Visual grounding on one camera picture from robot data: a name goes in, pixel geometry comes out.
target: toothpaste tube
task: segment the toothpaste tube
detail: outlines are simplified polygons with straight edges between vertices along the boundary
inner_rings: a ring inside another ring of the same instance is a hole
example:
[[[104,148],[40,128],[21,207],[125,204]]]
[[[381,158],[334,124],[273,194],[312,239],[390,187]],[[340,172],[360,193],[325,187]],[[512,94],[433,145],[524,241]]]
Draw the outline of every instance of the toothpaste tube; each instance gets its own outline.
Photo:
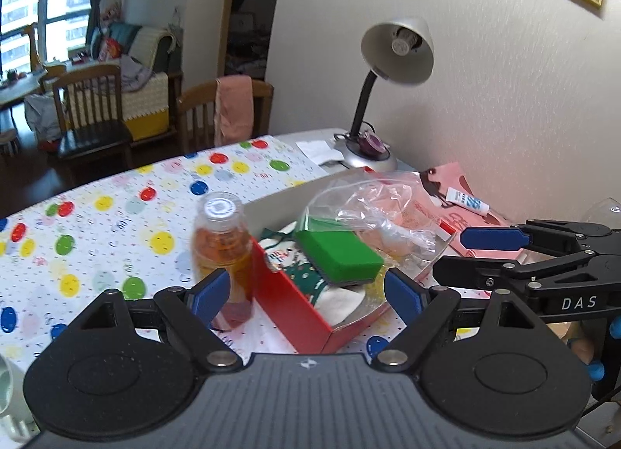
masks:
[[[481,216],[486,216],[489,212],[489,206],[485,202],[481,202],[479,199],[475,199],[455,188],[449,188],[448,192],[446,192],[446,202],[457,204]]]

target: red box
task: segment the red box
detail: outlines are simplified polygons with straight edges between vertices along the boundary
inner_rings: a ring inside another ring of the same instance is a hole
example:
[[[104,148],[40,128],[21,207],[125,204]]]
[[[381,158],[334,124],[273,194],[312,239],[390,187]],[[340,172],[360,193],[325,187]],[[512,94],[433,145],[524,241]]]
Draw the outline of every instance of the red box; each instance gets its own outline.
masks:
[[[355,169],[345,174],[331,174],[249,202],[245,205],[245,214],[250,233],[256,239],[261,236],[265,228],[281,230],[300,217],[308,202],[318,192],[334,180],[355,175],[356,171],[364,173],[364,169]],[[449,242],[450,238],[443,243],[436,258],[442,254]],[[256,240],[253,262],[257,273],[255,298],[274,325],[299,353],[334,353],[390,308],[389,303],[384,302],[364,317],[333,329],[286,274],[272,271],[266,264],[265,252]],[[431,265],[421,272],[417,279],[426,276],[430,270]]]
[[[388,302],[384,302],[364,318],[333,330],[289,276],[268,268],[265,252],[257,241],[254,241],[253,264],[257,274],[255,298],[301,354],[335,353],[389,308]]]

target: lamp neck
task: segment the lamp neck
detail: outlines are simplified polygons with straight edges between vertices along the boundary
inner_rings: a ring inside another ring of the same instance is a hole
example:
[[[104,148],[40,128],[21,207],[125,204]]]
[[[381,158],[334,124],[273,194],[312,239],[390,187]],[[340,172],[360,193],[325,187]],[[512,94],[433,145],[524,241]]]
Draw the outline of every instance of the lamp neck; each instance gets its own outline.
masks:
[[[369,103],[369,96],[371,90],[375,84],[375,80],[378,79],[378,75],[373,71],[369,71],[366,75],[362,90],[360,91],[360,98],[358,99],[358,107],[356,107],[356,114],[353,117],[352,129],[349,133],[351,140],[356,140],[360,135],[360,127],[362,127],[362,120],[364,119],[364,113],[366,112],[366,105]]]

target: white cup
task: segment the white cup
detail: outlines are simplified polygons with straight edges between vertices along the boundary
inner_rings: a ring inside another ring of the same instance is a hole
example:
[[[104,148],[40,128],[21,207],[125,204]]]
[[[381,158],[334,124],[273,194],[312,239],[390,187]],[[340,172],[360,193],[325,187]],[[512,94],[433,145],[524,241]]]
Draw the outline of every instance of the white cup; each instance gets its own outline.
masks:
[[[16,442],[28,442],[38,429],[24,399],[24,373],[0,355],[0,425]]]

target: white paper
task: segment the white paper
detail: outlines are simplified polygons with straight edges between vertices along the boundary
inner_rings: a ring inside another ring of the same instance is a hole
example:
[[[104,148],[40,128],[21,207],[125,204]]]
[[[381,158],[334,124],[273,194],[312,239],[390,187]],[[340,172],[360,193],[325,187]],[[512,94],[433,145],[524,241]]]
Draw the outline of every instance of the white paper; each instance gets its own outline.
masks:
[[[344,160],[343,153],[337,149],[330,148],[326,141],[299,141],[296,145],[307,158],[317,165]]]

